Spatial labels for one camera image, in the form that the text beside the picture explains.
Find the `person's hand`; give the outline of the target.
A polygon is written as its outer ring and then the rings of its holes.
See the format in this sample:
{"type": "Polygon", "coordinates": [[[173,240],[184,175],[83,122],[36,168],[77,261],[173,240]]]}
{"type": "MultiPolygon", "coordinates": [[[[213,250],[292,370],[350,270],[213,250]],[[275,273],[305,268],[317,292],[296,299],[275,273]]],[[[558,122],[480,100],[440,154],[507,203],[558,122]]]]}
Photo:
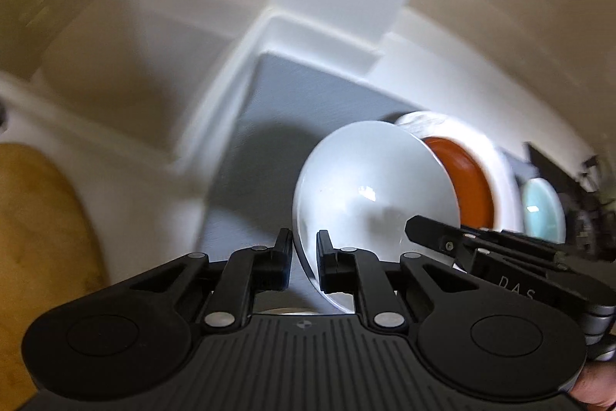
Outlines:
{"type": "Polygon", "coordinates": [[[587,410],[615,409],[616,364],[614,361],[586,365],[569,394],[587,410]]]}

